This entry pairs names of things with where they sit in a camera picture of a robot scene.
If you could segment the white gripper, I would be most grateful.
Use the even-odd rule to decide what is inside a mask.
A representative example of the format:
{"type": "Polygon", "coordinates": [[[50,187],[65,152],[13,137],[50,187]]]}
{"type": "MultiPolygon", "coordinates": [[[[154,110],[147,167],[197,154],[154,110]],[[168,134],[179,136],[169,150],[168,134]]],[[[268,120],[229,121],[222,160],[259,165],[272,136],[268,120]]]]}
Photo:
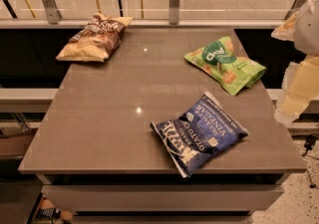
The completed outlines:
{"type": "Polygon", "coordinates": [[[299,64],[291,62],[282,81],[274,117],[278,122],[293,122],[319,96],[319,0],[307,0],[271,37],[294,41],[297,50],[312,55],[299,64]]]}

